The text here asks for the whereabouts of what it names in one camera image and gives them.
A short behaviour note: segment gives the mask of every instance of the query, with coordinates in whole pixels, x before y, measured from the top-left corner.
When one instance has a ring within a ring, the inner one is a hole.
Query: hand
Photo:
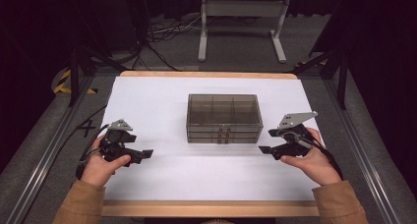
[[[313,137],[321,142],[320,134],[317,130],[307,128]],[[280,159],[283,163],[298,167],[310,179],[321,186],[341,182],[341,179],[334,168],[328,162],[328,159],[316,147],[312,146],[305,157],[282,156]]]
[[[104,136],[97,138],[91,145],[91,150],[98,148]],[[116,170],[127,164],[131,160],[129,155],[123,155],[118,159],[107,162],[99,152],[95,152],[89,156],[89,161],[81,178],[82,182],[89,183],[98,187],[103,187],[111,175]]]

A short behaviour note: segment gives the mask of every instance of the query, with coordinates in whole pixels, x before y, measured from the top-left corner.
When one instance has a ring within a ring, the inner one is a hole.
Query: clear plastic box
[[[189,143],[256,143],[263,127],[254,94],[189,95]]]

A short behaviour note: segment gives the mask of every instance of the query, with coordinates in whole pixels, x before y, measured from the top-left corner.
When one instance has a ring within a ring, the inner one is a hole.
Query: dark background
[[[148,1],[152,16],[178,18],[200,10],[200,0]],[[338,1],[291,0],[288,14],[331,14]],[[363,2],[357,5],[366,6]],[[363,30],[349,48],[349,69],[392,160],[416,195],[417,6],[415,0],[376,4],[378,12],[371,17],[364,12],[357,20]],[[0,0],[1,171],[53,100],[52,79],[65,68],[74,46],[105,55],[137,48],[146,28],[142,5],[142,0]],[[336,23],[328,36],[338,36],[347,23]],[[328,48],[332,41],[328,38]]]

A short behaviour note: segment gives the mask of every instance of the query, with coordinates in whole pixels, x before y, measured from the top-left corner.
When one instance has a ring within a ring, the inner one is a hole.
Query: beige sleeve
[[[365,210],[347,181],[313,189],[321,222],[368,223]]]
[[[99,223],[104,191],[103,187],[77,181],[68,191],[53,223]]]

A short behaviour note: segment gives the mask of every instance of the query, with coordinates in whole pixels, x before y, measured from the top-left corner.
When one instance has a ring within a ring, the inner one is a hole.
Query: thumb
[[[294,167],[300,167],[302,161],[297,158],[297,157],[293,157],[293,156],[287,156],[287,155],[283,155],[280,158],[281,162],[286,163],[288,165],[294,166]]]
[[[123,155],[123,156],[111,161],[110,164],[111,164],[111,167],[113,168],[113,170],[116,171],[120,167],[126,165],[130,160],[131,160],[130,155],[126,154],[126,155]]]

